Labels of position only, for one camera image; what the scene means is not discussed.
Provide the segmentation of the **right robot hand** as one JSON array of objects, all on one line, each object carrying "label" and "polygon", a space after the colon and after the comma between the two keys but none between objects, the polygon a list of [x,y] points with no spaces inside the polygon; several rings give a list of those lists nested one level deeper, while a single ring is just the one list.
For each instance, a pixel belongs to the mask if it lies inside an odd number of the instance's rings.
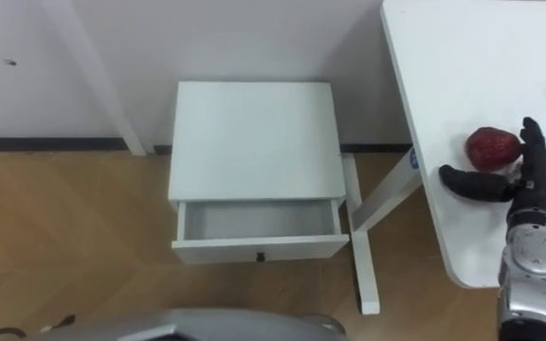
[{"label": "right robot hand", "polygon": [[516,221],[514,214],[527,210],[546,214],[546,139],[538,123],[525,117],[519,133],[522,165],[520,178],[511,181],[495,173],[456,170],[449,165],[439,168],[442,184],[454,194],[478,202],[506,203],[511,207],[507,221]]}]

